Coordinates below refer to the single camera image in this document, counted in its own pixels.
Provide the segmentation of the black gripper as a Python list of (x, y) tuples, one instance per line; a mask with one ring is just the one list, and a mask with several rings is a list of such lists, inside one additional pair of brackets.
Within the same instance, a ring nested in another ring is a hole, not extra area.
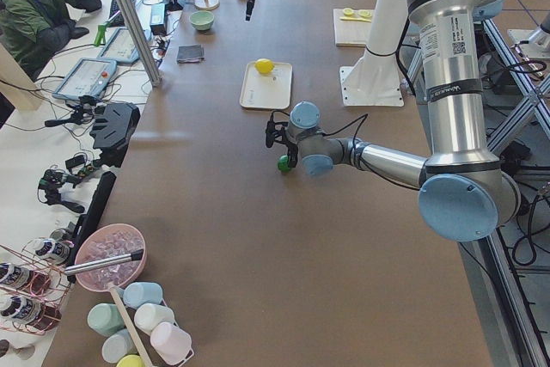
[(250, 21), (254, 10), (255, 0), (247, 0), (245, 20)]
[(299, 150), (296, 144), (289, 143), (287, 145), (287, 166), (288, 168), (295, 168), (298, 161)]

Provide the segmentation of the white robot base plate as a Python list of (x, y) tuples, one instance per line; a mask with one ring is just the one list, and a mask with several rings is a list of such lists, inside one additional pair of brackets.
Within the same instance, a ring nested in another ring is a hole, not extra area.
[(400, 76), (395, 66), (387, 69), (339, 68), (342, 101), (348, 107), (403, 107)]

